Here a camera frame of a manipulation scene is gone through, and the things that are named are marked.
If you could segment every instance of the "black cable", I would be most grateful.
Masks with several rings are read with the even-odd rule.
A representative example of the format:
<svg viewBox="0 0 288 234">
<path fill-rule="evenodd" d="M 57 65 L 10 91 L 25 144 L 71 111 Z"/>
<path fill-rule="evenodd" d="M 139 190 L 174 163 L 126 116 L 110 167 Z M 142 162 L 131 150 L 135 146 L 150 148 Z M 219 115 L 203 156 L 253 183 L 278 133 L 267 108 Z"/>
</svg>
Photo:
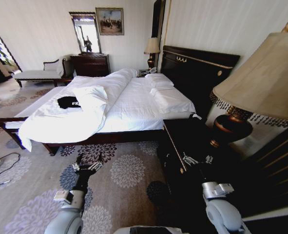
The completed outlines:
<svg viewBox="0 0 288 234">
<path fill-rule="evenodd" d="M 1 157 L 0 160 L 3 159 L 3 158 L 5 158 L 5 157 L 7 157 L 7 156 L 12 155 L 12 154 L 17 154 L 17 155 L 18 155 L 18 160 L 17 160 L 16 162 L 14 162 L 12 166 L 10 166 L 10 167 L 7 168 L 6 170 L 0 172 L 0 175 L 1 175 L 3 172 L 6 172 L 6 171 L 8 171 L 9 169 L 11 169 L 17 162 L 19 162 L 19 160 L 20 160 L 20 154 L 18 154 L 18 153 L 10 153 L 10 154 L 7 154 L 7 155 Z M 7 183 L 10 182 L 10 181 L 11 181 L 11 179 L 8 180 L 8 181 L 5 181 L 5 182 L 3 182 L 3 183 L 1 183 L 0 185 L 7 184 Z"/>
</svg>

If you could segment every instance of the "window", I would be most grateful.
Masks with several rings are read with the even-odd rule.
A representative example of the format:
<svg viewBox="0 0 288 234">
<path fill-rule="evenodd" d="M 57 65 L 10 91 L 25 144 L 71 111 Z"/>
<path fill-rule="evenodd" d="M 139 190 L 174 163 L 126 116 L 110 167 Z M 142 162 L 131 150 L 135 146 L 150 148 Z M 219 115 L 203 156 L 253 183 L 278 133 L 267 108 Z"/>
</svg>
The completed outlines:
<svg viewBox="0 0 288 234">
<path fill-rule="evenodd" d="M 8 72 L 19 70 L 19 66 L 0 37 L 0 61 L 6 66 Z"/>
</svg>

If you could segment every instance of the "patterned rug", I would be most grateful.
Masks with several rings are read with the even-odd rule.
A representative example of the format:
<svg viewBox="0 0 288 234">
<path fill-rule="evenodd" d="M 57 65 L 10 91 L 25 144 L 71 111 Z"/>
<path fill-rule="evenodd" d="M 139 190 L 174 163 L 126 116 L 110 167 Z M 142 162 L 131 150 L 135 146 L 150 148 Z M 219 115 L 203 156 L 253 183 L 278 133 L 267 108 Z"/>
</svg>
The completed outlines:
<svg viewBox="0 0 288 234">
<path fill-rule="evenodd" d="M 0 84 L 0 117 L 11 117 L 26 108 L 51 83 Z M 152 181 L 165 181 L 156 156 L 156 142 L 68 146 L 49 156 L 39 143 L 29 153 L 21 150 L 0 129 L 0 157 L 17 152 L 20 161 L 0 175 L 0 233 L 42 234 L 56 217 L 60 204 L 53 201 L 58 190 L 70 189 L 76 175 L 71 164 L 79 153 L 93 162 L 101 153 L 104 166 L 89 180 L 83 214 L 84 234 L 110 234 L 120 227 L 156 225 L 155 208 L 146 195 Z M 10 167 L 17 155 L 4 159 L 0 172 Z"/>
</svg>

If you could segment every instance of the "lamp base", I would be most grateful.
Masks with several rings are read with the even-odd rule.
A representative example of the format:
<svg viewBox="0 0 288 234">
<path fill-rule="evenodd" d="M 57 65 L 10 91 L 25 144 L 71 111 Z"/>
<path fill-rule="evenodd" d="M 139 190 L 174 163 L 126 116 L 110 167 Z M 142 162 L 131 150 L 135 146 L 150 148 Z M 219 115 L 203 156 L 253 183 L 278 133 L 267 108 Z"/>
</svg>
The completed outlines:
<svg viewBox="0 0 288 234">
<path fill-rule="evenodd" d="M 247 122 L 251 112 L 234 107 L 230 115 L 218 116 L 213 124 L 213 134 L 210 144 L 218 148 L 222 144 L 243 139 L 253 131 L 252 125 Z"/>
<path fill-rule="evenodd" d="M 149 69 L 152 69 L 154 67 L 154 59 L 155 59 L 155 54 L 150 53 L 149 59 L 147 61 Z"/>
</svg>

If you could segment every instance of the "table lamp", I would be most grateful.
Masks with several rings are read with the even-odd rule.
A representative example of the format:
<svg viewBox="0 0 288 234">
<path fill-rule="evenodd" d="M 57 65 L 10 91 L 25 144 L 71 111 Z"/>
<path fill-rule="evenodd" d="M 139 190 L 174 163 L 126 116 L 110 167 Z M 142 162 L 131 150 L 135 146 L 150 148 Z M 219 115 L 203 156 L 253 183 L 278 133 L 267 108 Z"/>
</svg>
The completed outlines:
<svg viewBox="0 0 288 234">
<path fill-rule="evenodd" d="M 144 54 L 150 54 L 147 61 L 149 69 L 152 69 L 154 67 L 155 53 L 160 53 L 158 40 L 157 38 L 149 38 L 147 47 L 144 51 Z"/>
<path fill-rule="evenodd" d="M 237 141 L 256 124 L 288 127 L 288 33 L 271 33 L 254 54 L 213 88 L 211 100 L 228 109 L 213 124 L 210 144 Z"/>
</svg>

